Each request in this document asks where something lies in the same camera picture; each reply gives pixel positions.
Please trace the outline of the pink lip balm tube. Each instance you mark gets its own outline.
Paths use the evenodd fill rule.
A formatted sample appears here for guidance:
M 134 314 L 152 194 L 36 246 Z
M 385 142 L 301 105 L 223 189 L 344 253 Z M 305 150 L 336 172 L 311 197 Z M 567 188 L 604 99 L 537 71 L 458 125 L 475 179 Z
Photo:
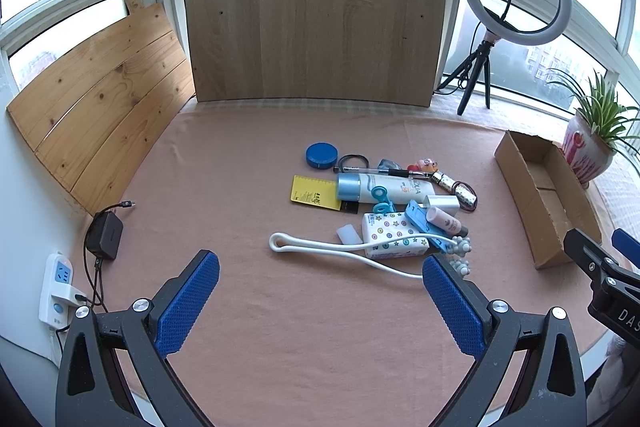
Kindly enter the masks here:
M 438 207 L 431 206 L 428 208 L 425 213 L 425 218 L 428 223 L 431 223 L 431 225 L 441 229 L 450 236 L 466 237 L 469 235 L 468 228 L 462 225 L 460 220 Z

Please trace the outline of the white charger plug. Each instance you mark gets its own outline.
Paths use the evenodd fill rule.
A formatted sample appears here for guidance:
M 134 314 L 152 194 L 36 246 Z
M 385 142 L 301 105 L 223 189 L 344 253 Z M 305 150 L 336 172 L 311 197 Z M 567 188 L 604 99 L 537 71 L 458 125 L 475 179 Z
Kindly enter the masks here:
M 422 206 L 425 209 L 438 208 L 450 216 L 455 216 L 461 209 L 457 196 L 447 194 L 426 194 Z

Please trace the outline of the blue plastic comb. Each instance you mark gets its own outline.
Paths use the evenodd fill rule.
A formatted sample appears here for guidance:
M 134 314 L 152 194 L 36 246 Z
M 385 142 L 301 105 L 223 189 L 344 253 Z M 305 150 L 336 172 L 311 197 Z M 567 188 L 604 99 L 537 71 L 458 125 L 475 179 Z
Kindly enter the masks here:
M 405 209 L 407 227 L 412 231 L 410 244 L 416 247 L 437 248 L 445 254 L 451 254 L 452 239 L 442 229 L 426 220 L 426 211 L 415 200 L 410 200 Z

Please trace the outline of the patterned lighter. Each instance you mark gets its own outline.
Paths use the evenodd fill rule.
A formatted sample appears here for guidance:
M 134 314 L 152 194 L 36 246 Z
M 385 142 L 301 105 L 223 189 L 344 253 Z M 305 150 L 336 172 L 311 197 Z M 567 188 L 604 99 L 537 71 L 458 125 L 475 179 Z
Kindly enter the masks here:
M 431 174 L 431 180 L 450 195 L 456 196 L 462 210 L 467 212 L 476 210 L 478 198 L 471 185 L 460 180 L 452 179 L 451 176 L 441 171 L 433 172 Z

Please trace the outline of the patterned tissue pack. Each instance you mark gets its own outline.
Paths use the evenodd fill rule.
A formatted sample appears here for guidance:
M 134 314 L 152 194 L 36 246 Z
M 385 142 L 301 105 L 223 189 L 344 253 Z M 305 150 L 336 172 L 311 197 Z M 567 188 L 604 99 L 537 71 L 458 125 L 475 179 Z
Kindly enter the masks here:
M 425 237 L 416 236 L 405 213 L 365 213 L 362 217 L 364 243 L 373 243 L 364 254 L 372 260 L 418 257 L 431 248 Z

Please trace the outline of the translucent white cap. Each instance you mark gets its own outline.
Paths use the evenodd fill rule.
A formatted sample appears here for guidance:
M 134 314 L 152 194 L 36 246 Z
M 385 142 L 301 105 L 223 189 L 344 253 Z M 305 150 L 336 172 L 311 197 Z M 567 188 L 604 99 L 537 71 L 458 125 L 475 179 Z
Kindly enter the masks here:
M 336 230 L 336 235 L 343 245 L 361 245 L 362 238 L 352 225 L 344 225 Z

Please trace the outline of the orange red toy figure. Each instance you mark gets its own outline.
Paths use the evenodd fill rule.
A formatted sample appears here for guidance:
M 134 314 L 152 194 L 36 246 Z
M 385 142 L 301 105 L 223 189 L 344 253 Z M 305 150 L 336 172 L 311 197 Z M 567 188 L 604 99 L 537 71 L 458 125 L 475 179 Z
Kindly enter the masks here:
M 438 165 L 431 158 L 421 158 L 414 164 L 410 164 L 407 169 L 411 172 L 434 173 L 438 171 Z

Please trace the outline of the silver black pen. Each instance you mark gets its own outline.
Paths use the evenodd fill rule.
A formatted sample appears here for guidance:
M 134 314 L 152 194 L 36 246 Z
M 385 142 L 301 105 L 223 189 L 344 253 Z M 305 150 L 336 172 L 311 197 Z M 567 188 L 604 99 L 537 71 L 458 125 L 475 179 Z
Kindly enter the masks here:
M 366 168 L 343 166 L 341 168 L 334 167 L 335 173 L 358 173 L 358 174 L 379 174 L 380 176 L 398 176 L 398 178 L 414 178 L 431 180 L 433 173 L 418 170 L 393 169 L 393 168 Z

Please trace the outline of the yellow grey card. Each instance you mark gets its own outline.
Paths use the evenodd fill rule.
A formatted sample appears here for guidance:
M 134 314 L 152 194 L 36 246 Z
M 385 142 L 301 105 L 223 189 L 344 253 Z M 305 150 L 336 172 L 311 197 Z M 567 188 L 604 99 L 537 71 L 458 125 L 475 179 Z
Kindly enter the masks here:
M 340 211 L 337 183 L 332 180 L 293 176 L 290 201 L 322 209 Z

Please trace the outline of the blue round tin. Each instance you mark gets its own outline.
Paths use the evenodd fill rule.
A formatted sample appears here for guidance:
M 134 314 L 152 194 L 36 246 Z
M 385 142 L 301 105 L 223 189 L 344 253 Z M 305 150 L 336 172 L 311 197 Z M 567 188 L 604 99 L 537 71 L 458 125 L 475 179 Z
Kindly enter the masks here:
M 305 152 L 306 163 L 309 167 L 318 170 L 332 169 L 338 159 L 337 148 L 326 142 L 316 142 L 309 145 Z

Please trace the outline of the cardboard box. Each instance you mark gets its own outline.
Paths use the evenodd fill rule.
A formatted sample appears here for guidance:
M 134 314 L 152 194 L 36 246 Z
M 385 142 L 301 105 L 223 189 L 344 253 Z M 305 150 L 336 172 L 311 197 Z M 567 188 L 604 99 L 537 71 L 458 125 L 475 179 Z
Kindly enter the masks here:
M 555 143 L 507 131 L 495 160 L 518 208 L 536 269 L 570 261 L 563 239 L 571 229 L 602 241 L 591 202 Z

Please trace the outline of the red white flower pot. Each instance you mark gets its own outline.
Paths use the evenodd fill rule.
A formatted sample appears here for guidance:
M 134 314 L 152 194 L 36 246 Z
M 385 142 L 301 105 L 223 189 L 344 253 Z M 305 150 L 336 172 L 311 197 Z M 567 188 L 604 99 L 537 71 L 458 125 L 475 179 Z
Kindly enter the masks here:
M 585 118 L 578 113 L 567 123 L 561 150 L 583 187 L 604 173 L 614 157 L 614 150 L 591 131 Z

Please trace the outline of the white power strip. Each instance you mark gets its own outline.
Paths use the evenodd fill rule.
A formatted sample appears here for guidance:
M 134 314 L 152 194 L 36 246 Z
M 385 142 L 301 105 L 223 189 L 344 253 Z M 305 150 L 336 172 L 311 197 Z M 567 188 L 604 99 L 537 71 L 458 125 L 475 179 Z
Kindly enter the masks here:
M 39 298 L 39 320 L 51 329 L 64 329 L 75 310 L 86 304 L 86 294 L 73 285 L 74 268 L 70 259 L 50 254 L 44 266 Z

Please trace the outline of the black tripod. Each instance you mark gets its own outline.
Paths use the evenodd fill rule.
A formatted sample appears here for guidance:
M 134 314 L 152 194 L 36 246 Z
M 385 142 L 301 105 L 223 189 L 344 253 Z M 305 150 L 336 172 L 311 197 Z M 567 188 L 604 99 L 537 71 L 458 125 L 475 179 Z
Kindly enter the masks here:
M 484 74 L 485 105 L 487 108 L 490 107 L 490 52 L 494 45 L 495 43 L 485 38 L 476 50 L 470 53 L 466 59 L 437 86 L 435 92 L 440 93 L 442 89 L 448 87 L 454 80 L 466 82 L 462 98 L 457 108 L 458 116 L 462 116 L 465 112 L 477 81 L 480 79 L 480 74 Z

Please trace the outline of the dark oak wooden board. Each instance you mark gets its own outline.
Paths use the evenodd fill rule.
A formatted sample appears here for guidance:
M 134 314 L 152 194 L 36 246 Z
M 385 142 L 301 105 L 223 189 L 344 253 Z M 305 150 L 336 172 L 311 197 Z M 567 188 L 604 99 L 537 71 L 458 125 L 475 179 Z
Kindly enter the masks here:
M 196 96 L 427 106 L 444 11 L 445 0 L 186 0 Z

